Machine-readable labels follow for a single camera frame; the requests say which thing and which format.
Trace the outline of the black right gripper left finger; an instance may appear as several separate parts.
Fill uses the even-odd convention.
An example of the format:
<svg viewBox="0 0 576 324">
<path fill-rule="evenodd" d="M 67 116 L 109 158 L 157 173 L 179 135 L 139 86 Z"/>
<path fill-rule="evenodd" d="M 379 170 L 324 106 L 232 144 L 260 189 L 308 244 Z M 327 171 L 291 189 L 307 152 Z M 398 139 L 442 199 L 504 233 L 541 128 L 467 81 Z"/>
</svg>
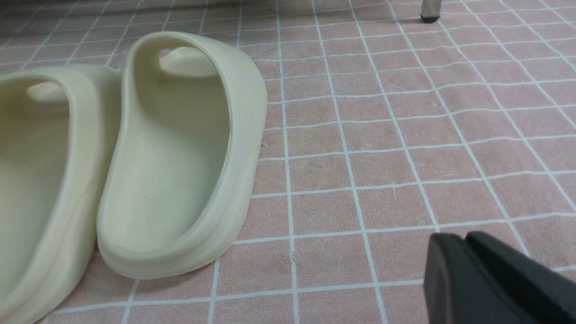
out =
<svg viewBox="0 0 576 324">
<path fill-rule="evenodd" d="M 424 298 L 430 324 L 530 324 L 469 244 L 456 234 L 429 238 Z"/>
</svg>

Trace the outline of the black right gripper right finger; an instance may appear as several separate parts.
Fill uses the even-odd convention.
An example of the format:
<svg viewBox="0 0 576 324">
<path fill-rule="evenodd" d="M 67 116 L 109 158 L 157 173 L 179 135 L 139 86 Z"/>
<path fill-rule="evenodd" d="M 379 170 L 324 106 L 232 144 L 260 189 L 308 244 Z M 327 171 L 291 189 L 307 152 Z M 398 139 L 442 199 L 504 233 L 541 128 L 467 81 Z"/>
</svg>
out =
<svg viewBox="0 0 576 324">
<path fill-rule="evenodd" d="M 574 281 L 488 233 L 469 232 L 466 242 L 506 295 L 538 323 L 573 324 L 576 321 Z"/>
</svg>

